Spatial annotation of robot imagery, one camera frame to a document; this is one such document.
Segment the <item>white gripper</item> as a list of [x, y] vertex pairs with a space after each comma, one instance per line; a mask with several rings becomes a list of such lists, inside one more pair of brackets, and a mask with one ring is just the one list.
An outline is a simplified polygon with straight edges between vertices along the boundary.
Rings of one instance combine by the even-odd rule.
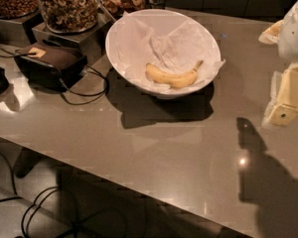
[[[265, 31], [258, 40], [273, 45], [278, 42], [279, 55], [298, 62], [298, 0], [284, 16]], [[286, 127], [298, 116], [298, 63], [291, 63], [283, 72], [275, 71], [271, 79], [270, 101], [262, 125]]]

